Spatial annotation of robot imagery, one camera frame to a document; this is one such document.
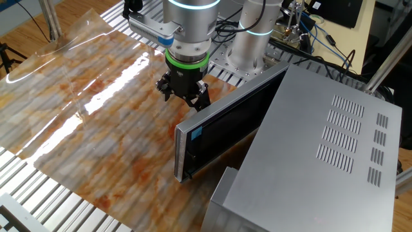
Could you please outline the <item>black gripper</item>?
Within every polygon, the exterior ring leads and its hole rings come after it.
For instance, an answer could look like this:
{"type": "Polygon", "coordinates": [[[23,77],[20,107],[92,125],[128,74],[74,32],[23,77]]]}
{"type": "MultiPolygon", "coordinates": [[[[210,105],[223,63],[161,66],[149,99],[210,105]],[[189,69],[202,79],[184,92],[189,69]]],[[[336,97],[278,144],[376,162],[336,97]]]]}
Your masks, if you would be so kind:
{"type": "Polygon", "coordinates": [[[201,67],[191,65],[177,65],[167,62],[169,72],[164,73],[156,82],[156,89],[164,95],[164,101],[168,101],[170,95],[185,97],[189,107],[201,111],[211,105],[209,97],[209,85],[201,81],[207,73],[208,64],[201,67]]]}

